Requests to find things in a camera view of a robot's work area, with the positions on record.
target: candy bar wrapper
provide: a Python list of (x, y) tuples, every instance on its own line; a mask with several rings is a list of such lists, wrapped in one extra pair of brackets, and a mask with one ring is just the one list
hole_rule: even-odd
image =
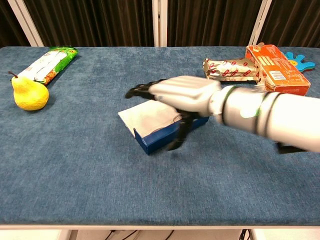
[(78, 52), (71, 46), (50, 47), (46, 54), (20, 72), (18, 76), (47, 85), (75, 58)]
[(206, 58), (203, 71), (207, 79), (218, 81), (258, 81), (259, 70), (247, 58), (215, 61)]

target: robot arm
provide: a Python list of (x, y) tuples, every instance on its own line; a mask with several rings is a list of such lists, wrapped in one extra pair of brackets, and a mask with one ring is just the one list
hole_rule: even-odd
[(221, 88), (219, 81), (194, 76), (140, 84), (125, 95), (133, 96), (160, 101), (180, 113), (178, 135), (169, 150), (183, 144), (194, 119), (214, 116), (221, 124), (275, 141), (280, 153), (320, 152), (318, 98), (236, 86)]

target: dark curtain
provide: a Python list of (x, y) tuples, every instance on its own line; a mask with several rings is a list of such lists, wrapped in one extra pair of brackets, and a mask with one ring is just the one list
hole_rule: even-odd
[(154, 46), (152, 0), (25, 0), (45, 46)]
[(247, 46), (262, 0), (168, 0), (168, 46)]
[(7, 0), (0, 0), (0, 48), (30, 46)]
[(320, 48), (320, 0), (273, 0), (258, 42)]

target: orange cardboard box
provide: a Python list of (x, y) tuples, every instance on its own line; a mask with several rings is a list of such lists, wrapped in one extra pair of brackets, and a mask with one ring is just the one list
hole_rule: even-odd
[(249, 45), (245, 57), (259, 68), (258, 84), (270, 92), (306, 95), (310, 82), (274, 45)]

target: table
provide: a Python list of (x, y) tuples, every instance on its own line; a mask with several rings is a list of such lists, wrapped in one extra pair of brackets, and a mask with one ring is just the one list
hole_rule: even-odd
[[(278, 155), (269, 139), (211, 117), (181, 148), (148, 156), (117, 115), (145, 101), (125, 99), (129, 88), (203, 77), (206, 57), (241, 58), (245, 47), (78, 49), (36, 112), (15, 105), (7, 72), (21, 72), (48, 48), (0, 49), (1, 228), (320, 225), (318, 153)], [(318, 48), (280, 49), (320, 65)], [(317, 66), (305, 76), (307, 95), (320, 98)]]

